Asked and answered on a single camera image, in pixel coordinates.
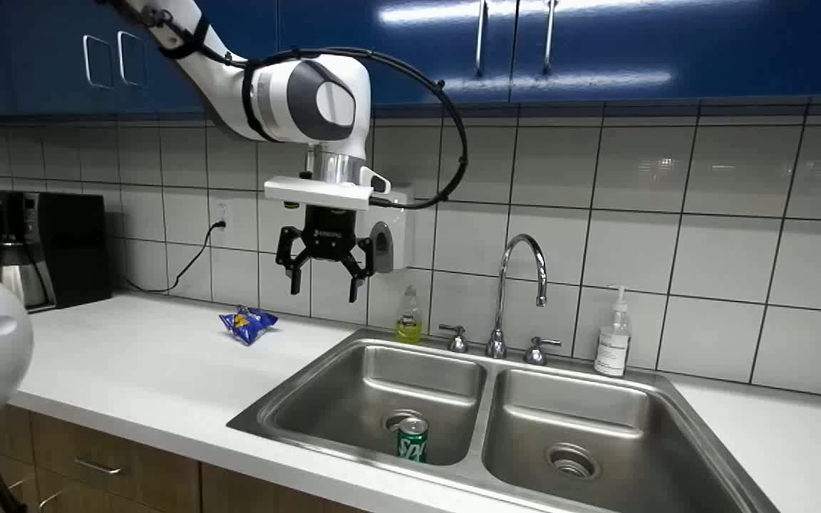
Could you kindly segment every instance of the lower cabinet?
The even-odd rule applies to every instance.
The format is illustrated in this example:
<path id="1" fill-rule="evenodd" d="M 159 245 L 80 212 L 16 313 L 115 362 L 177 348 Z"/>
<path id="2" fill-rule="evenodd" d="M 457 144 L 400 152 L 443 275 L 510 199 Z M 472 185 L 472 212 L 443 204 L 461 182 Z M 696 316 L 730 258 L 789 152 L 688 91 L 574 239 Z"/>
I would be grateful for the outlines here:
<path id="1" fill-rule="evenodd" d="M 0 470 L 32 513 L 351 510 L 16 408 L 0 413 Z"/>

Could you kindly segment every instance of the coffee maker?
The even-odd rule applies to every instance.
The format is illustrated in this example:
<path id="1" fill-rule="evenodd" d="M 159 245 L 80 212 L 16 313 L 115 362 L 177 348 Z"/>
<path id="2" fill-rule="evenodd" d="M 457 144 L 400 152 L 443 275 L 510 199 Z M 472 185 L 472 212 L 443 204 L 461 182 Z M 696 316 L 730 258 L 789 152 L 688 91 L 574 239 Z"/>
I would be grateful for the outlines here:
<path id="1" fill-rule="evenodd" d="M 36 308 L 112 298 L 102 197 L 0 191 L 0 282 Z"/>

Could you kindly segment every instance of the sink drain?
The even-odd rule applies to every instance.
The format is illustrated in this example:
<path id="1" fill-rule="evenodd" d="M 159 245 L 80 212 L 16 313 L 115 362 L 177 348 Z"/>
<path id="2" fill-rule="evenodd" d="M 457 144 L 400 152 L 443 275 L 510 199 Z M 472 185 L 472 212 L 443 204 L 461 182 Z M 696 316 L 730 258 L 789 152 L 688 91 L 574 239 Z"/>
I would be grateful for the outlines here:
<path id="1" fill-rule="evenodd" d="M 405 420 L 421 420 L 421 413 L 414 410 L 414 408 L 400 408 L 400 410 L 393 410 L 393 413 L 387 413 L 387 418 L 383 420 L 383 427 L 386 427 L 386 430 L 400 430 L 400 426 L 401 426 Z"/>
<path id="2" fill-rule="evenodd" d="M 554 445 L 547 452 L 547 460 L 557 470 L 568 476 L 595 479 L 601 473 L 601 465 L 581 445 L 571 445 L 571 443 Z"/>

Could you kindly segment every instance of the faucet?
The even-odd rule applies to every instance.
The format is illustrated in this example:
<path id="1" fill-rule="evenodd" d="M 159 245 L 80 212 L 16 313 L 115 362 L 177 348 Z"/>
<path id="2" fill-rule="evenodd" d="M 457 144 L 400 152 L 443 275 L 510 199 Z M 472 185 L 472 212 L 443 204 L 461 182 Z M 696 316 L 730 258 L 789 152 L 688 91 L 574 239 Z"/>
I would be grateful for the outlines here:
<path id="1" fill-rule="evenodd" d="M 527 242 L 531 251 L 532 251 L 532 264 L 537 264 L 537 306 L 541 308 L 547 302 L 547 261 L 544 261 L 544 251 L 531 235 L 517 235 L 502 251 L 497 325 L 492 325 L 491 342 L 485 348 L 485 355 L 492 358 L 492 359 L 504 359 L 508 358 L 504 332 L 502 332 L 502 295 L 504 295 L 508 261 L 514 258 L 514 249 L 519 242 Z"/>

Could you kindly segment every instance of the blue wrapper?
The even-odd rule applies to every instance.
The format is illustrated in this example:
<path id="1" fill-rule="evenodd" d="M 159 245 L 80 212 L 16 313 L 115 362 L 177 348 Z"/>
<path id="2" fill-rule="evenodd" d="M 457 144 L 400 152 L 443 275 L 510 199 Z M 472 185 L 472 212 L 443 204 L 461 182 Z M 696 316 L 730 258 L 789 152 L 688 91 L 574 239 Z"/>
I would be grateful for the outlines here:
<path id="1" fill-rule="evenodd" d="M 220 313 L 220 322 L 234 335 L 234 341 L 250 346 L 262 332 L 277 325 L 277 316 L 260 308 L 237 308 L 234 313 Z"/>

